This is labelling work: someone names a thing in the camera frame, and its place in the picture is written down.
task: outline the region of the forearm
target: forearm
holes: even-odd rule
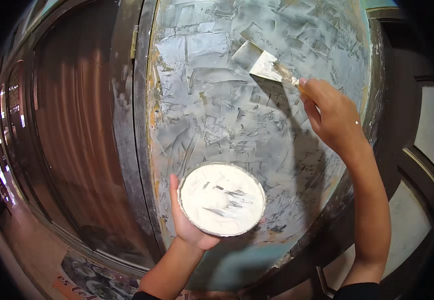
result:
[[[354,187],[356,262],[383,268],[390,246],[390,213],[384,184],[366,142],[346,162]]]
[[[162,300],[175,299],[204,252],[177,236],[158,264],[142,278],[140,290]]]

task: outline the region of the white putty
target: white putty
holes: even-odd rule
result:
[[[184,213],[196,226],[219,236],[249,231],[262,218],[265,207],[262,186],[235,165],[196,168],[183,182],[180,200]]]

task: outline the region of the metal bowl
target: metal bowl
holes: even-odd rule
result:
[[[183,187],[184,184],[185,184],[185,179],[187,179],[187,177],[190,175],[190,173],[192,173],[192,172],[195,171],[196,169],[201,168],[202,166],[206,166],[206,165],[227,165],[227,166],[229,165],[229,166],[232,166],[232,167],[234,166],[234,167],[236,167],[236,168],[239,168],[239,169],[240,169],[241,171],[243,171],[245,174],[247,174],[247,175],[248,175],[250,178],[252,178],[252,179],[254,180],[254,182],[257,184],[257,186],[258,186],[259,189],[260,189],[260,192],[262,193],[262,198],[263,198],[263,201],[264,201],[264,205],[262,205],[262,213],[260,214],[260,217],[256,220],[255,224],[252,225],[250,228],[248,228],[248,229],[246,229],[246,230],[244,230],[244,231],[242,231],[242,232],[236,233],[236,234],[230,234],[230,235],[227,235],[227,234],[220,234],[220,233],[217,233],[217,232],[208,231],[208,230],[206,230],[206,229],[200,227],[200,226],[197,225],[197,224],[196,224],[196,223],[195,223],[191,218],[189,218],[189,216],[188,216],[187,213],[185,212],[184,207],[183,207],[183,205],[182,205],[182,198],[181,198],[181,193],[180,193],[180,191],[182,190],[182,187]],[[203,232],[205,232],[205,233],[208,233],[208,234],[211,234],[211,235],[214,235],[214,236],[219,236],[219,237],[233,237],[233,236],[241,235],[241,234],[243,234],[243,233],[245,233],[245,232],[251,230],[252,228],[254,228],[254,227],[259,223],[259,221],[262,219],[262,217],[264,216],[264,211],[265,211],[265,209],[266,209],[266,203],[267,203],[266,194],[265,194],[265,192],[264,192],[264,189],[262,188],[262,185],[261,185],[260,182],[257,180],[257,178],[254,177],[254,175],[252,175],[251,173],[247,172],[245,169],[241,168],[240,166],[234,165],[234,164],[232,164],[232,163],[221,162],[221,161],[206,161],[206,162],[203,162],[203,163],[201,163],[201,164],[198,164],[198,165],[194,166],[192,169],[190,169],[190,170],[187,172],[187,174],[184,176],[184,178],[182,178],[182,180],[180,181],[180,184],[178,185],[178,189],[177,189],[177,199],[178,199],[178,205],[180,206],[180,209],[182,210],[182,212],[184,212],[185,217],[186,217],[187,219],[189,219],[189,221],[190,221],[190,223],[192,223],[192,225],[194,225],[195,227],[197,227],[198,229],[200,229],[201,231],[203,231]]]

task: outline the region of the wall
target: wall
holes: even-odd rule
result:
[[[262,183],[265,221],[208,251],[189,288],[233,291],[258,279],[319,215],[345,170],[315,135],[293,87],[249,76],[231,57],[246,40],[296,77],[328,80],[365,113],[368,23],[359,1],[184,1],[157,5],[148,68],[155,200],[175,237],[168,177],[229,161]]]

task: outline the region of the left hand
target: left hand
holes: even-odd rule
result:
[[[178,178],[170,175],[170,201],[172,202],[172,215],[174,216],[175,232],[186,243],[202,250],[208,250],[220,242],[221,237],[200,231],[184,215],[177,200]]]

